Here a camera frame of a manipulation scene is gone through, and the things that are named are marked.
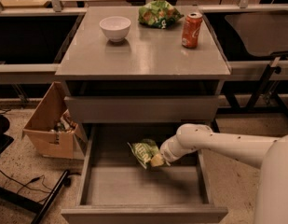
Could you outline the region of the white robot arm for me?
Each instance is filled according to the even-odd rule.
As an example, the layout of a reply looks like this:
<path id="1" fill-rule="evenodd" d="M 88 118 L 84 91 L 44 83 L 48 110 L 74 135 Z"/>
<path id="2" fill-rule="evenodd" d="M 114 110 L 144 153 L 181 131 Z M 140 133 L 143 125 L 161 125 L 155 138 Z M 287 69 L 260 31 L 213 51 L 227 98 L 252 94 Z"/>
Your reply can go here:
<path id="1" fill-rule="evenodd" d="M 171 163 L 209 149 L 260 170 L 254 224 L 288 224 L 288 134 L 283 137 L 216 133 L 209 126 L 183 124 L 160 148 Z"/>

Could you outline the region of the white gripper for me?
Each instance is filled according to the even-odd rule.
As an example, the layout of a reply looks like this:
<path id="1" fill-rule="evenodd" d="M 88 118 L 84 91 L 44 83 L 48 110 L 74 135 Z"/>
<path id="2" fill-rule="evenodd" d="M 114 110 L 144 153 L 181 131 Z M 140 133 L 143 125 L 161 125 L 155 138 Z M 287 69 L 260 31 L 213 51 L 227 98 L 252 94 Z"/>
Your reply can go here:
<path id="1" fill-rule="evenodd" d="M 152 157 L 150 165 L 152 167 L 158 167 L 164 165 L 165 162 L 172 163 L 193 151 L 194 148 L 192 147 L 183 147 L 175 135 L 161 145 L 160 153 Z"/>

